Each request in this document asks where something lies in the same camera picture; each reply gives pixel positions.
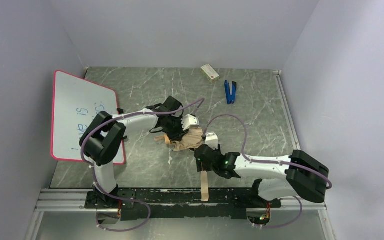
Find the beige folding umbrella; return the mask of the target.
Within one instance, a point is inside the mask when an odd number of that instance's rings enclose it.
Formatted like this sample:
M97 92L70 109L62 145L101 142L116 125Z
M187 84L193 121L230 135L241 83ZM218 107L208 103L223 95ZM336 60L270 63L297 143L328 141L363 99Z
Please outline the beige folding umbrella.
M203 129L199 127L190 129L180 141L170 140L167 134L157 136L154 140L157 143L164 142L167 147L172 148L175 152L179 152L200 147L204 143L202 136ZM201 201L208 202L210 200L208 173L204 170L200 172L200 183Z

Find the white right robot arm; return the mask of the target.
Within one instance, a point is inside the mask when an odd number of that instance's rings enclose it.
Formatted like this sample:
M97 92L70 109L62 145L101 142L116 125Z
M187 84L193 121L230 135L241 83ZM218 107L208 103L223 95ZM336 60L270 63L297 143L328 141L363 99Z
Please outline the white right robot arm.
M257 195L266 201L298 196L312 203L324 203L329 168L302 150L278 157L222 154L203 144L194 150L197 171L213 171L219 177L253 178Z

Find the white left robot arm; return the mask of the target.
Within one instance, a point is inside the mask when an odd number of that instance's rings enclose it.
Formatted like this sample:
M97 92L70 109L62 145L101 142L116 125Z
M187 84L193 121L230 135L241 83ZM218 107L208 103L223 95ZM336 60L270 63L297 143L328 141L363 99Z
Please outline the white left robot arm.
M164 103L147 106L141 111L111 115L99 112L79 140L80 156L94 174L93 191L106 207L117 202L119 186L114 175L114 159L123 140L136 131L156 129L171 141L180 141L188 130L184 128L184 106L169 96Z

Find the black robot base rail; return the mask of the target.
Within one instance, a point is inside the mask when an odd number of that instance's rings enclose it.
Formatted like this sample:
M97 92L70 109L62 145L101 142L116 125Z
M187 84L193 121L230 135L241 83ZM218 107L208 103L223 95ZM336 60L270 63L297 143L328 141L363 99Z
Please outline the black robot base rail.
M139 219L218 218L246 220L248 209L280 208L281 201L266 201L250 187L210 188L209 201L201 201L200 188L120 188L112 207L105 206L89 191L84 203L85 209L104 212L121 209L121 221Z

